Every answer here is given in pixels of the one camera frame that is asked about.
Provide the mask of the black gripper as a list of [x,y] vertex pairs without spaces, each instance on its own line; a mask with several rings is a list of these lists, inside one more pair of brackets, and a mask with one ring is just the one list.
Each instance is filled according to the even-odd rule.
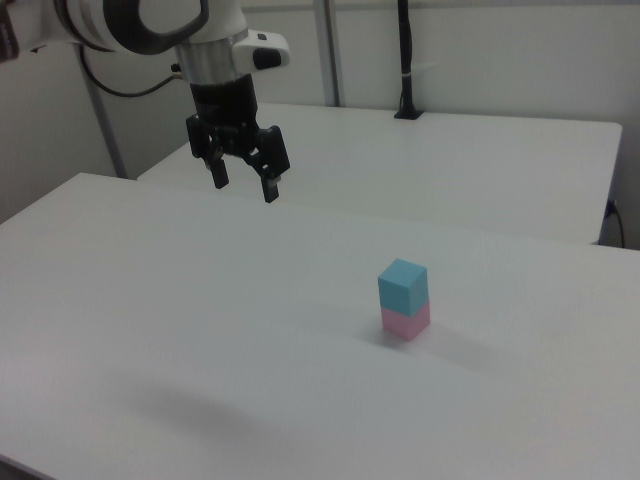
[[204,162],[214,187],[222,189],[229,183],[224,153],[244,157],[260,177],[264,201],[275,201],[278,183],[290,161],[281,129],[276,125],[258,127],[252,76],[219,85],[191,84],[190,89],[196,108],[196,114],[186,119],[191,153]]

